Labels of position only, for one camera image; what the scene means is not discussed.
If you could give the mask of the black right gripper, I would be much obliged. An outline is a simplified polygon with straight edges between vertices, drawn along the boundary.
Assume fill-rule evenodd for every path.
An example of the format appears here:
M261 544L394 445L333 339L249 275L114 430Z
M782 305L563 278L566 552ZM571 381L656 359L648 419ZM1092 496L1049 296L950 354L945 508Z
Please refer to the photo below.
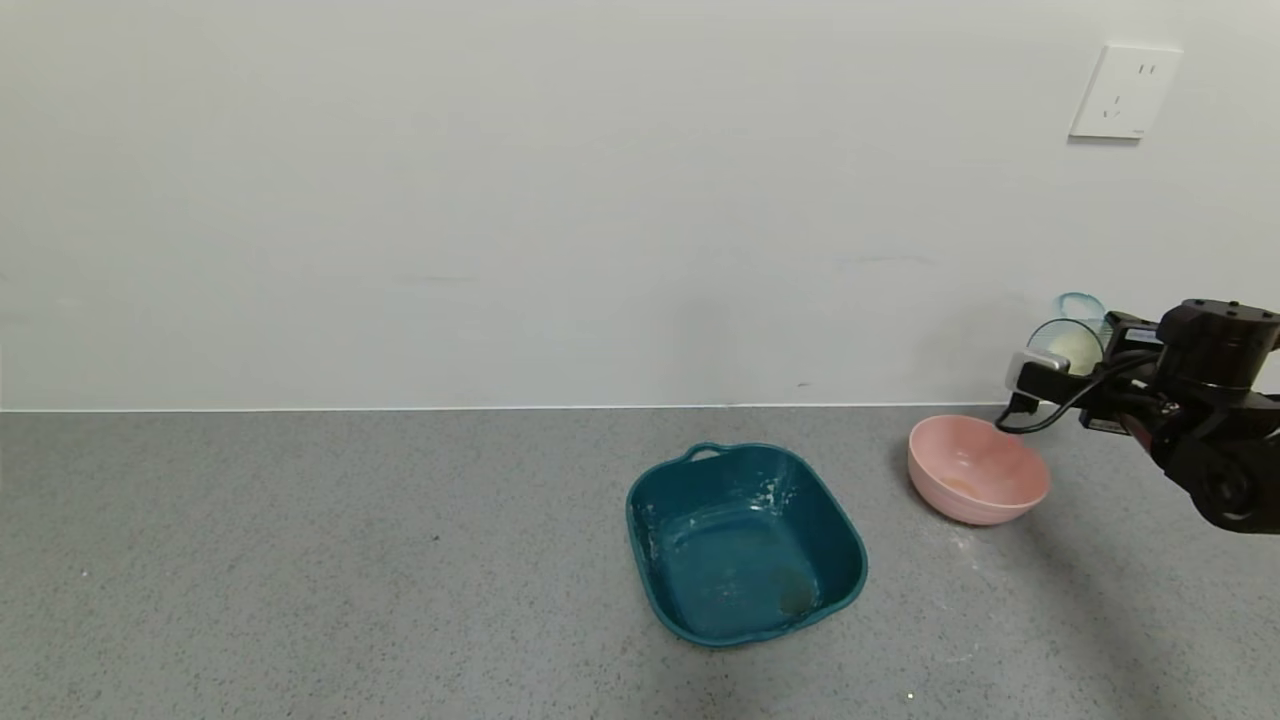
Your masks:
M1149 382L1164 342L1153 322L1126 313L1106 311L1094 328L1102 355L1085 377L1100 382L1079 404L1079 423L1088 430L1126 436L1124 416L1158 406Z

